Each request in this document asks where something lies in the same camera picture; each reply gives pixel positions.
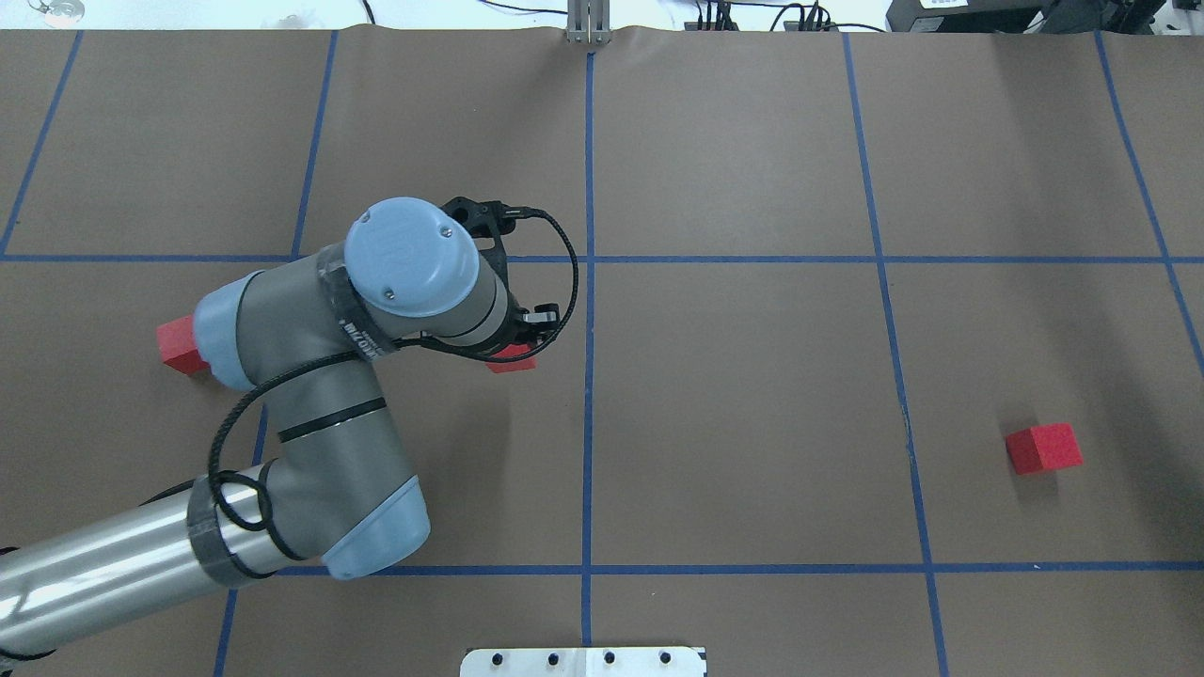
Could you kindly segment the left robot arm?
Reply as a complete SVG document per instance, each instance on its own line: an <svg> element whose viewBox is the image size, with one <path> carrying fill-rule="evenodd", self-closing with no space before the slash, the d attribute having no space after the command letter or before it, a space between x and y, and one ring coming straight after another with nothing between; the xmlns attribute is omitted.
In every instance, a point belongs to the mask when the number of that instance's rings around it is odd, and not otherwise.
<svg viewBox="0 0 1204 677"><path fill-rule="evenodd" d="M93 526L2 554L2 673L60 647L318 559L331 577L378 573L431 531L374 364L433 351L525 367L572 310L525 307L502 239L539 208L386 198L344 240L197 301L184 335L241 399L205 470Z"/></svg>

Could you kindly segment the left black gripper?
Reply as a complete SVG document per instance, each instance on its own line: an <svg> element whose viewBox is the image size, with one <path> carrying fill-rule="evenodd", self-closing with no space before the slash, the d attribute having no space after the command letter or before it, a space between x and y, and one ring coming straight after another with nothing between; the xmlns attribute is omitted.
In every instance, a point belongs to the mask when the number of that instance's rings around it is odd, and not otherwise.
<svg viewBox="0 0 1204 677"><path fill-rule="evenodd" d="M515 335L503 351L503 358L519 360L541 351L557 336L557 304L536 305L533 310L518 308Z"/></svg>

